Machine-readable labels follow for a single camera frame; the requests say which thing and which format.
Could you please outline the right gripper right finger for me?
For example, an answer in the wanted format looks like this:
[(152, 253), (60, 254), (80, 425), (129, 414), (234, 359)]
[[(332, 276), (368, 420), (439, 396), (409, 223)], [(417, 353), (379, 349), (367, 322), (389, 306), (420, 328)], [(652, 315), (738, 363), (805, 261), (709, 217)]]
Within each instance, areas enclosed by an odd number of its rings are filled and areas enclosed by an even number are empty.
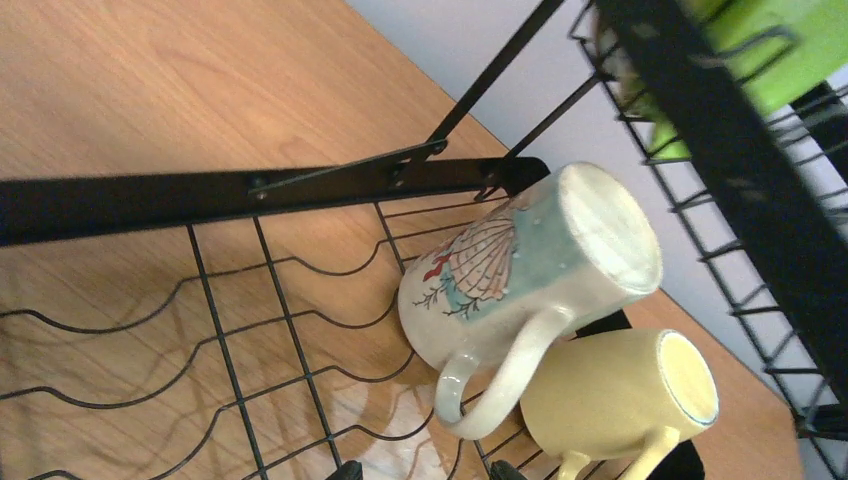
[(490, 480), (527, 480), (513, 465), (505, 460), (494, 461), (489, 469)]

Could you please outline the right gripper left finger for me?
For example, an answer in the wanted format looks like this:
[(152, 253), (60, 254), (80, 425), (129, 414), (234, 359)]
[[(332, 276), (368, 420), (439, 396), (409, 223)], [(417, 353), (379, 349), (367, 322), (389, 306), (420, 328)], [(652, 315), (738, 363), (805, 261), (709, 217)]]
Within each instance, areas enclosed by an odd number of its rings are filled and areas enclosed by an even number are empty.
[(326, 480), (362, 480), (363, 467), (359, 461), (349, 460), (339, 466)]

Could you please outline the yellow handled white mug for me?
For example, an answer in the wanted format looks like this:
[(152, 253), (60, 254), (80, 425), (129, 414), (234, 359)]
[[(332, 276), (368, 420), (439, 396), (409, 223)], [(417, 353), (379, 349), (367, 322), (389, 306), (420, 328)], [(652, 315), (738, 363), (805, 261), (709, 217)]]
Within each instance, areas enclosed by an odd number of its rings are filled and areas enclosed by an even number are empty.
[(575, 479), (594, 461), (625, 458), (645, 479), (679, 444), (716, 422), (714, 377), (672, 329), (622, 329), (551, 347), (520, 399), (535, 443)]

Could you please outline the tall seashell mug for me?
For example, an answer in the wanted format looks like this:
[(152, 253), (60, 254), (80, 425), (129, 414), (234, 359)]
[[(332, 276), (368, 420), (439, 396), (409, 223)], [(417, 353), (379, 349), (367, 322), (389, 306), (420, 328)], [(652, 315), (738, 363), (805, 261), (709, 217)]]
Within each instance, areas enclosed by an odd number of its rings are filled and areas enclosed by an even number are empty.
[(400, 281), (397, 310), (413, 350), (439, 373), (436, 416), (479, 440), (516, 406), (556, 339), (655, 292), (662, 277), (637, 200), (578, 162), (420, 256)]

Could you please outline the black wire dish rack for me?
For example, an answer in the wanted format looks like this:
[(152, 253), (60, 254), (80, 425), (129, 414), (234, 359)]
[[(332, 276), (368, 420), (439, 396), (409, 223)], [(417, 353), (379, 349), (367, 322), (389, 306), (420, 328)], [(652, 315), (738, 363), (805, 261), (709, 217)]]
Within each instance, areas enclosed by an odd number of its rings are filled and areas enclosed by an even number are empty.
[[(164, 229), (425, 195), (497, 191), (516, 195), (546, 169), (519, 148), (500, 158), (437, 161), (448, 135), (558, 9), (540, 3), (463, 94), (429, 138), (418, 145), (335, 167), (220, 171), (119, 177), (5, 180), (1, 243), (5, 247)], [(734, 240), (701, 259), (711, 264), (744, 252), (813, 361), (813, 373), (835, 395), (828, 405), (796, 407), (800, 437), (847, 438), (847, 240), (838, 215), (803, 184), (777, 135), (674, 1), (602, 1), (612, 46), (589, 54), (585, 89), (608, 85), (603, 62), (623, 52), (687, 147), (703, 189), (671, 198), (676, 215), (714, 203)]]

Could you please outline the green plate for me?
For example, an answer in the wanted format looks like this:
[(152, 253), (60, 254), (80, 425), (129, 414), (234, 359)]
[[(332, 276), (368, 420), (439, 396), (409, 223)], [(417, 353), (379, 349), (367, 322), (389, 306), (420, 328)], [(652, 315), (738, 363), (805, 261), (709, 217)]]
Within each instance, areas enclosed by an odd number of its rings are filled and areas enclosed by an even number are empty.
[(847, 63), (847, 3), (842, 0), (686, 1), (705, 25), (713, 54), (691, 54), (702, 69), (727, 68), (766, 116)]

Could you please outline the woven bamboo tray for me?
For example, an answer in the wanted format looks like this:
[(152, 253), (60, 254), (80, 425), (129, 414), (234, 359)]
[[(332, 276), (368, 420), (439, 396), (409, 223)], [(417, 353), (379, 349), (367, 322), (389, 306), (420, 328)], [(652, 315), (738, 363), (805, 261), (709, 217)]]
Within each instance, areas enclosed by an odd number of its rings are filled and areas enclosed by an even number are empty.
[(648, 118), (652, 114), (651, 97), (643, 93), (644, 84), (633, 68), (623, 48), (617, 46), (617, 37), (608, 27), (600, 11), (593, 10), (592, 41), (595, 55), (602, 58), (602, 70), (617, 84), (615, 98), (628, 115)]

